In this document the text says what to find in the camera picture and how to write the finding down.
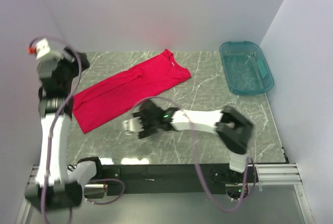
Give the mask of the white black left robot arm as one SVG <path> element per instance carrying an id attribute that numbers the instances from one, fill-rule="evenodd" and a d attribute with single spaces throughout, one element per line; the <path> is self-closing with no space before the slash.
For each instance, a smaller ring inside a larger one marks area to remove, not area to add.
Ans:
<path id="1" fill-rule="evenodd" d="M 38 67 L 39 105 L 42 125 L 40 164 L 34 183 L 25 190 L 25 199 L 39 211 L 55 211 L 79 207 L 84 187 L 90 181 L 99 183 L 104 170 L 98 157 L 83 158 L 73 172 L 66 164 L 67 138 L 72 120 L 73 102 L 66 98 L 74 90 L 72 81 L 79 71 L 89 68 L 87 55 L 65 47 L 63 55 L 52 54 Z"/>

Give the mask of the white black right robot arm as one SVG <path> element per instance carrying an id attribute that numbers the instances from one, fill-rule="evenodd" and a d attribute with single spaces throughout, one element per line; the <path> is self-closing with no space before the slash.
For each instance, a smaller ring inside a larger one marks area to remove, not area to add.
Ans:
<path id="1" fill-rule="evenodd" d="M 139 110 L 123 121 L 127 134 L 136 133 L 139 139 L 163 131 L 195 130 L 218 136 L 229 150 L 228 175 L 235 182 L 246 175 L 248 142 L 254 128 L 253 123 L 230 106 L 213 111 L 193 111 L 169 107 L 162 109 L 153 101 L 146 100 Z"/>

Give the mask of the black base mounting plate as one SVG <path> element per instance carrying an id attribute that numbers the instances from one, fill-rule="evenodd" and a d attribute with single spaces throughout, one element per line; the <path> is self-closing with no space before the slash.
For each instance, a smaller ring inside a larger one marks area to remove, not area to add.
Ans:
<path id="1" fill-rule="evenodd" d="M 201 164 L 200 168 L 212 194 L 226 194 L 243 182 L 243 174 L 230 170 L 229 164 Z M 104 165 L 101 177 L 124 182 L 125 194 L 203 192 L 193 164 Z"/>

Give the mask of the teal plastic bin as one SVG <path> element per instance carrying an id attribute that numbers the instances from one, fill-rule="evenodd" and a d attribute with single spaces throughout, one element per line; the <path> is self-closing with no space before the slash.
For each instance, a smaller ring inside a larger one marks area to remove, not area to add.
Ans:
<path id="1" fill-rule="evenodd" d="M 219 49 L 229 90 L 235 95 L 265 94 L 274 78 L 261 48 L 249 41 L 225 42 Z"/>

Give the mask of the red t shirt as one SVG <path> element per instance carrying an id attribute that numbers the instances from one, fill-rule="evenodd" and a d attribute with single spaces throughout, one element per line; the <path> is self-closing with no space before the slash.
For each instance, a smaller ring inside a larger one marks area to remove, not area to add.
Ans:
<path id="1" fill-rule="evenodd" d="M 84 134 L 130 110 L 140 100 L 157 96 L 191 78 L 174 54 L 162 53 L 108 77 L 74 96 L 73 114 Z"/>

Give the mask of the aluminium front rail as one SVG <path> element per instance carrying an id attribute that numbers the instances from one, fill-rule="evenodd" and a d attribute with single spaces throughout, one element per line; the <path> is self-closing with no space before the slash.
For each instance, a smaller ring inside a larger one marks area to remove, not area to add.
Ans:
<path id="1" fill-rule="evenodd" d="M 300 185 L 302 179 L 296 164 L 256 164 L 262 185 Z"/>

